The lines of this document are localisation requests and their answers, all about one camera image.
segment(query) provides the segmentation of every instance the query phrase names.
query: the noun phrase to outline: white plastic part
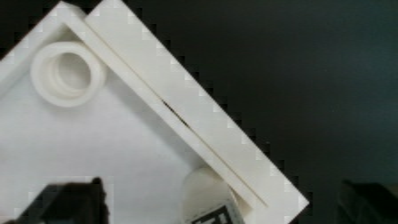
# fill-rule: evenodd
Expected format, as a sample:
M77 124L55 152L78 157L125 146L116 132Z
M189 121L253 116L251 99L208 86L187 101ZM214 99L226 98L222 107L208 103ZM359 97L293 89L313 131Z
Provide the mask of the white plastic part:
M233 190L208 167L198 169L185 179L182 223L244 224Z
M0 62L0 92L27 74L38 51L68 29L221 175L244 201L238 204L249 205L245 223L290 223L308 200L119 0L105 0L89 16L61 2ZM123 209L118 201L114 207Z
M77 55L84 60L84 66L78 66L78 61L68 57L68 54ZM73 74L73 68L80 67L78 74ZM89 80L70 80L75 76ZM30 69L32 82L36 90L48 102L61 107L75 107L82 105L94 97L107 79L107 66L96 55L91 53L86 45L78 42L52 43L39 51Z

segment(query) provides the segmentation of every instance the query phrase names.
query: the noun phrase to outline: black object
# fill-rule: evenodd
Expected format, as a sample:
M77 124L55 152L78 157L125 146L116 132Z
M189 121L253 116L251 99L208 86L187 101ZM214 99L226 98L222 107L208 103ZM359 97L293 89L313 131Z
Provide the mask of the black object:
M48 185L13 224L109 224L102 179Z
M381 184L343 182L338 224L398 224L398 199Z

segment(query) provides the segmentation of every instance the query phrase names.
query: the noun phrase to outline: white surface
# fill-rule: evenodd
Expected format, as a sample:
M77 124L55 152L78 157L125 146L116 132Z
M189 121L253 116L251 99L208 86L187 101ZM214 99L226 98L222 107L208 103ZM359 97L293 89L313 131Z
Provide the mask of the white surface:
M0 98L0 222L48 183L100 176L112 223L178 223L183 178L201 164L114 75L93 102L70 109L43 100L25 76Z

